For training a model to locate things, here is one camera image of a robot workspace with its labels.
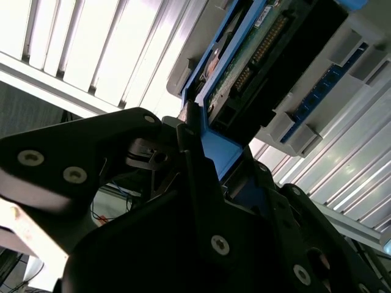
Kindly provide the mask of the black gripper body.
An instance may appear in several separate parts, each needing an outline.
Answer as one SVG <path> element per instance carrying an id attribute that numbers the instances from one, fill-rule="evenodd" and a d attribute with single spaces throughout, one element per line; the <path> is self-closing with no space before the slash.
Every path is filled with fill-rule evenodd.
<path id="1" fill-rule="evenodd" d="M 88 234 L 62 292 L 289 292 L 266 220 L 230 203 L 199 243 L 189 198 L 176 192 Z M 199 245 L 205 247 L 202 256 Z"/>

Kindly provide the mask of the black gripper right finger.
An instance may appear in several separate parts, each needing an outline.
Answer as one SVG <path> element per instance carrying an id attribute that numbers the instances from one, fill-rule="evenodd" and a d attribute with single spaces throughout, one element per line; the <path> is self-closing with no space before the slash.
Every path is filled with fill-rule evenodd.
<path id="1" fill-rule="evenodd" d="M 272 257 L 283 287 L 293 292 L 390 292 L 310 198 L 294 184 L 277 187 L 249 147 L 244 162 L 254 194 L 248 205 L 265 212 Z"/>

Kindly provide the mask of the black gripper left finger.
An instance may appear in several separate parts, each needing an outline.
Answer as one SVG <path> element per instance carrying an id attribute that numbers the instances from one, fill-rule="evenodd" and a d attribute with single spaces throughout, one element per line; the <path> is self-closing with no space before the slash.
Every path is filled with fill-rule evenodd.
<path id="1" fill-rule="evenodd" d="M 222 192 L 199 124 L 170 126 L 140 107 L 3 138 L 1 224 L 43 260 L 67 263 L 87 236 L 98 189 L 123 175 L 150 197 L 135 210 L 171 192 L 187 196 L 199 243 L 222 226 L 213 216 Z"/>

